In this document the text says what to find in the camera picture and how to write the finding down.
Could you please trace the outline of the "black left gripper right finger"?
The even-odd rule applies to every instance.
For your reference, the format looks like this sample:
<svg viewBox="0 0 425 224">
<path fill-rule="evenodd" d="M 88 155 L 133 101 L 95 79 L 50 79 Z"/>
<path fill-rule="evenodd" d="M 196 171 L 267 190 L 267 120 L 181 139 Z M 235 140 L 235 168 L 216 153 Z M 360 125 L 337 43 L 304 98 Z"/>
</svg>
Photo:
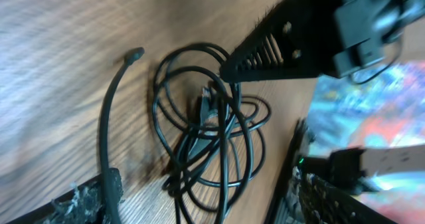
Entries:
<svg viewBox="0 0 425 224">
<path fill-rule="evenodd" d="M 329 157 L 307 153 L 315 137 L 298 120 L 266 223 L 391 223 L 391 219 L 355 199 L 377 189 L 365 181 L 362 148 L 332 152 Z"/>
</svg>

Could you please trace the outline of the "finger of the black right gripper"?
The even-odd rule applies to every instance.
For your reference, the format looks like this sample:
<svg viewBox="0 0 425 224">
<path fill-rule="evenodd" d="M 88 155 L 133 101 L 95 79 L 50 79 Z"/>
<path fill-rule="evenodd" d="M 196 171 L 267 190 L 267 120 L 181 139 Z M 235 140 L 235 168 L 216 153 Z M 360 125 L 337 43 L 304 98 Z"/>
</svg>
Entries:
<svg viewBox="0 0 425 224">
<path fill-rule="evenodd" d="M 334 13 L 342 0 L 281 0 L 220 68 L 225 82 L 315 78 L 342 50 Z"/>
</svg>

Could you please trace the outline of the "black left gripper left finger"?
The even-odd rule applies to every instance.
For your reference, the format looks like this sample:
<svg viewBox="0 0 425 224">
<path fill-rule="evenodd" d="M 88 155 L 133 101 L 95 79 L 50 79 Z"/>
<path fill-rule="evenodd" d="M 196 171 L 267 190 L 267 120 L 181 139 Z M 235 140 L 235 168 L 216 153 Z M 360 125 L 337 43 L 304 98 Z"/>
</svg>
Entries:
<svg viewBox="0 0 425 224">
<path fill-rule="evenodd" d="M 102 192 L 102 176 L 97 175 L 49 203 L 8 224 L 108 224 L 115 223 Z"/>
</svg>

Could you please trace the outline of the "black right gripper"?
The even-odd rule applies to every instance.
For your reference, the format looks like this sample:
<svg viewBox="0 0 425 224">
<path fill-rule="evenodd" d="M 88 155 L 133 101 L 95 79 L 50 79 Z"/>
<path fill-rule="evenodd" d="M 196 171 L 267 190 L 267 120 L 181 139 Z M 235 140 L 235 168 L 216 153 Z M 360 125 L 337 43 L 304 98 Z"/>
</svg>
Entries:
<svg viewBox="0 0 425 224">
<path fill-rule="evenodd" d="M 341 0 L 333 18 L 342 51 L 333 56 L 335 78 L 349 76 L 384 59 L 383 46 L 424 16 L 424 0 Z"/>
</svg>

